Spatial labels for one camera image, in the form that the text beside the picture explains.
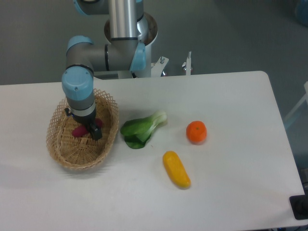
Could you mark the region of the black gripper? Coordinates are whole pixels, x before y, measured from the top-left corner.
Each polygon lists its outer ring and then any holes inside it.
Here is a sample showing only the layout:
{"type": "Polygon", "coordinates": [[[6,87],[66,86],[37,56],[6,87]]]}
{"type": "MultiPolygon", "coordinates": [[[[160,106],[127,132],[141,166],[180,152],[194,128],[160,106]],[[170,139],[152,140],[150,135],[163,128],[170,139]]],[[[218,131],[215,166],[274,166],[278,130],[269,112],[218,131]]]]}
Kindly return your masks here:
{"type": "Polygon", "coordinates": [[[71,112],[69,108],[64,109],[67,116],[71,116],[76,122],[84,125],[86,128],[88,128],[88,131],[91,135],[91,137],[98,141],[103,137],[101,126],[95,123],[95,117],[96,117],[96,110],[94,110],[92,113],[86,116],[78,116],[71,112]]]}

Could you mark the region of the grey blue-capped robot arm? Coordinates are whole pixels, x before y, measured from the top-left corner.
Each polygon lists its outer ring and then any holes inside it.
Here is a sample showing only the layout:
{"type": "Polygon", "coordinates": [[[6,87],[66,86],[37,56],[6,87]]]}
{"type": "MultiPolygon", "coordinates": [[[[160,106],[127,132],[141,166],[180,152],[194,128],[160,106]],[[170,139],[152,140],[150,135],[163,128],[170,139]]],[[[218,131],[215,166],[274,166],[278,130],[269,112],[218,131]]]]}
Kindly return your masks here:
{"type": "Polygon", "coordinates": [[[69,108],[66,114],[84,125],[91,137],[102,138],[95,121],[96,103],[93,76],[99,71],[135,71],[146,67],[147,33],[139,30],[146,23],[141,0],[75,0],[81,15],[109,15],[110,43],[96,46],[86,36],[74,36],[67,45],[66,70],[62,88],[69,108]]]}

